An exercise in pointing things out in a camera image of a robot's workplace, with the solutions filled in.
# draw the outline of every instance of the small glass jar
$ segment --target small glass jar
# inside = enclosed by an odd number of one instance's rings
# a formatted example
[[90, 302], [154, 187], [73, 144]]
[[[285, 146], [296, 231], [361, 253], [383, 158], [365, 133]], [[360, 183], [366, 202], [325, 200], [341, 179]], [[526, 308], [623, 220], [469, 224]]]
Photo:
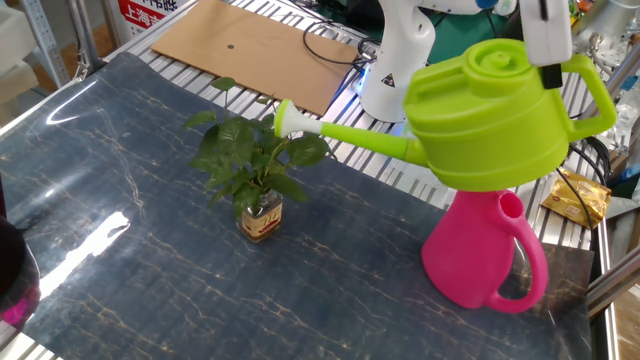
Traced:
[[282, 222], [282, 195], [270, 190], [260, 195], [260, 204], [242, 212], [236, 224], [252, 242], [260, 242], [271, 236]]

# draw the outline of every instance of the cardboard sheet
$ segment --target cardboard sheet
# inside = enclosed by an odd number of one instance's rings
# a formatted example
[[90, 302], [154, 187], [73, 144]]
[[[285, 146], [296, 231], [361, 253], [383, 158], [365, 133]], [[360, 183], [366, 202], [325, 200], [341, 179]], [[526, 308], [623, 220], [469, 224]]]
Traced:
[[[313, 56], [304, 47], [302, 34], [219, 0], [200, 0], [151, 49], [324, 115], [350, 66]], [[349, 62], [358, 54], [352, 46], [318, 35], [309, 34], [307, 41], [330, 59]]]

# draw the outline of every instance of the jug spout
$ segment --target jug spout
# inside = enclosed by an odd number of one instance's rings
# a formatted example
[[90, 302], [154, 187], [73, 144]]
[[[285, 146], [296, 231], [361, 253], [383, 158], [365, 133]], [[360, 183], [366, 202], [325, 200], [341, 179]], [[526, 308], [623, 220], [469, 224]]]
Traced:
[[291, 100], [285, 99], [276, 112], [276, 136], [282, 138], [298, 131], [324, 135], [412, 164], [428, 167], [427, 153], [417, 139], [311, 120], [302, 115]]

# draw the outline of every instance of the potted plant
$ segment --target potted plant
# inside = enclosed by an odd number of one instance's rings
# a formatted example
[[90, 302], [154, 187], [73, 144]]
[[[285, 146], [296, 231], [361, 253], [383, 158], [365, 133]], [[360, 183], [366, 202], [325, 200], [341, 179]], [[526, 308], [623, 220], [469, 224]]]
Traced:
[[[231, 78], [218, 78], [211, 83], [225, 93], [223, 121], [214, 111], [203, 111], [191, 117], [183, 128], [213, 124], [204, 133], [198, 154], [189, 165], [209, 174], [205, 190], [217, 189], [209, 207], [231, 195], [238, 228], [249, 240], [259, 242], [280, 226], [283, 195], [295, 201], [307, 200], [298, 183], [287, 176], [287, 169], [310, 166], [326, 153], [333, 154], [327, 142], [314, 134], [278, 138], [273, 131], [273, 114], [262, 120], [231, 116], [227, 98], [235, 85]], [[258, 102], [275, 110], [272, 97]]]

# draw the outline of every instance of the pink bottle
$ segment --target pink bottle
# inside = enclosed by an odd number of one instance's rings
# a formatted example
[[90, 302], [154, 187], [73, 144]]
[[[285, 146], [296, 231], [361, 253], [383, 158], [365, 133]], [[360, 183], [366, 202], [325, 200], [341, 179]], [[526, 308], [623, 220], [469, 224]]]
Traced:
[[[527, 296], [507, 300], [498, 288], [509, 275], [514, 238], [531, 263]], [[506, 313], [532, 307], [544, 294], [549, 278], [542, 244], [524, 217], [524, 206], [513, 192], [458, 191], [451, 208], [422, 248], [429, 278], [446, 297], [470, 309], [486, 305]]]

